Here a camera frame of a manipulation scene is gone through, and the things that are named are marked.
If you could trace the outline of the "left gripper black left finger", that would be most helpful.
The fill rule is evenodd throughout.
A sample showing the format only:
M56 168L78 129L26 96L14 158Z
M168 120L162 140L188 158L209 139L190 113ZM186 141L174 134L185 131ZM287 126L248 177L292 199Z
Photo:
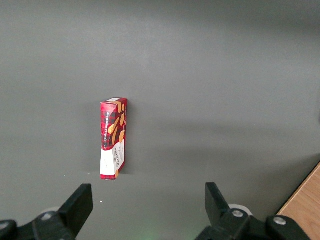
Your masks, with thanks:
M12 219L0 222L2 240L75 240L93 211L91 184L81 184L58 210L47 210L18 226Z

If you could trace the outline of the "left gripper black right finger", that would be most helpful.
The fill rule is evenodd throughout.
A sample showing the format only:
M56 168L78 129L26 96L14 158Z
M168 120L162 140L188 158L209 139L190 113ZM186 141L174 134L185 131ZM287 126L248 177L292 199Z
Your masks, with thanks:
M210 226L197 240L308 240L296 221L271 215L260 221L238 207L230 207L214 182L205 184L205 210Z

